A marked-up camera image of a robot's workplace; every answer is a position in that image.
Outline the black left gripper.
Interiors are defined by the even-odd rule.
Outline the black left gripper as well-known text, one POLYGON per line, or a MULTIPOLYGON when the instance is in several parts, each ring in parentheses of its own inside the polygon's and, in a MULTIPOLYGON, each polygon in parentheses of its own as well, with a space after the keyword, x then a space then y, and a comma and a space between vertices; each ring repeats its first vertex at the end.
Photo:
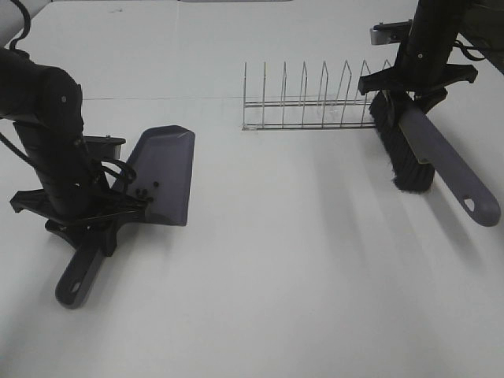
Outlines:
POLYGON ((81 244, 85 235, 97 229, 104 256, 117 248, 117 222, 146 223, 151 197, 136 198, 113 190, 108 180, 89 184, 44 180, 37 190, 18 191, 9 201, 15 213, 28 211, 46 219, 46 231, 69 244, 81 244))

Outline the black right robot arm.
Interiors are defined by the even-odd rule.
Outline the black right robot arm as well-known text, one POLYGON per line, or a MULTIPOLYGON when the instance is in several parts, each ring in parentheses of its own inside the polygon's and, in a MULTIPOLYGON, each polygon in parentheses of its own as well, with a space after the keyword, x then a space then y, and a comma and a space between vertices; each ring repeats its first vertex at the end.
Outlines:
POLYGON ((369 107, 374 117, 394 114, 398 108, 394 102, 409 92, 428 112, 447 97, 447 86, 475 81, 477 70, 473 66, 448 62, 469 4, 419 1, 413 19, 380 23, 370 29, 371 44, 399 45, 395 63, 389 69, 359 79, 361 94, 377 93, 369 107))

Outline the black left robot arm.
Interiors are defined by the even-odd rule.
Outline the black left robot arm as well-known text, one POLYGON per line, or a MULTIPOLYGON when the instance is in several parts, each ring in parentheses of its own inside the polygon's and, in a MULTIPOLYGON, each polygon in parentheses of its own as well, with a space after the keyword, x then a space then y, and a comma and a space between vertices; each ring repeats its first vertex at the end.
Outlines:
POLYGON ((22 147, 1 141, 42 185, 18 191, 13 210, 46 218, 77 246, 88 237, 110 256, 119 229, 142 220, 146 203, 127 193, 137 173, 117 154, 124 139, 84 136, 82 104, 82 88, 65 70, 1 49, 1 117, 12 121, 22 147))

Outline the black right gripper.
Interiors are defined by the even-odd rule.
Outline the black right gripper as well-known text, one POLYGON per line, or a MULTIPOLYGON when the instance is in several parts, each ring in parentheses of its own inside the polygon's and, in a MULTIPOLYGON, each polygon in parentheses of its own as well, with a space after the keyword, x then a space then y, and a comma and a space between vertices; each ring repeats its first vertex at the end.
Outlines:
POLYGON ((412 91, 415 104, 424 114, 444 101, 448 95, 445 87, 457 83, 474 83, 478 75, 473 65, 445 63, 430 70, 418 72, 401 70, 392 66, 367 76, 358 81, 358 91, 365 95, 371 91, 412 91))

